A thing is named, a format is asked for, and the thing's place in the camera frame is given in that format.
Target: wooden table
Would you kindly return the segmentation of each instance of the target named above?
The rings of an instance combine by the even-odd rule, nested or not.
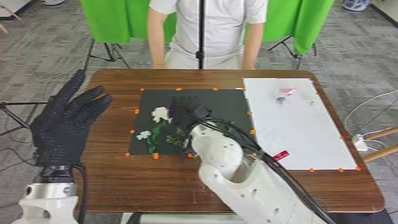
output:
[[[309,78],[347,139],[361,171],[293,171],[329,212],[377,212],[384,208],[380,190],[348,140],[338,114],[315,76],[306,71],[101,70],[89,88],[101,85],[114,96],[110,108],[92,126],[84,162],[89,169],[89,212],[231,211],[197,177],[199,160],[187,157],[124,156],[144,89],[242,88],[242,77]]]

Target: white wall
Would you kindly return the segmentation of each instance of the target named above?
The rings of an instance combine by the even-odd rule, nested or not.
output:
[[[13,12],[27,5],[30,0],[0,0],[0,5],[7,6]],[[0,17],[9,17],[9,12],[0,8]]]
[[[398,0],[373,1],[373,5],[398,22]]]

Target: black glove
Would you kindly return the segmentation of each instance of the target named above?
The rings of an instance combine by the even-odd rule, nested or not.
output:
[[[30,125],[37,147],[37,166],[71,166],[80,163],[91,124],[112,101],[110,95],[98,98],[103,94],[100,86],[69,102],[84,80],[85,74],[78,70]]]

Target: white paper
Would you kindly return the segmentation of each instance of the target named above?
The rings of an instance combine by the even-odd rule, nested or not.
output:
[[[290,156],[279,161],[286,169],[355,169],[313,81],[306,78],[247,78],[244,81],[260,146],[272,156],[288,151]],[[286,88],[297,91],[279,103]]]

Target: gray carpet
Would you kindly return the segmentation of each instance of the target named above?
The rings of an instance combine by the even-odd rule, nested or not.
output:
[[[316,74],[338,114],[347,116],[357,104],[377,94],[398,88],[398,29],[368,9],[348,13],[338,1],[318,39],[318,56],[307,54],[302,69]],[[23,21],[2,21],[11,34],[0,33],[0,101],[37,101],[57,92],[71,71],[82,68],[89,49],[91,32],[78,0],[69,0],[61,8],[46,8],[37,2],[21,15]],[[265,44],[258,69],[293,69],[295,60],[279,47],[267,51]],[[149,51],[144,40],[123,45],[123,55],[133,68],[149,68]],[[96,54],[103,55],[98,44]],[[123,68],[123,63],[92,60],[89,75],[101,68]],[[363,127],[370,119],[398,99],[389,95],[361,108],[348,122],[354,133],[398,125],[398,105]],[[27,116],[29,107],[11,107]],[[14,127],[0,113],[0,131]],[[396,142],[396,135],[384,138]],[[34,147],[27,131],[0,138],[0,149],[11,147],[23,158],[30,158]],[[20,162],[13,152],[0,152],[0,169]],[[368,163],[371,174],[386,196],[389,212],[398,210],[398,153]],[[20,217],[16,205],[25,185],[37,169],[21,164],[0,172],[0,224]],[[91,214],[87,223],[116,223],[119,215]],[[398,213],[391,215],[398,223]]]

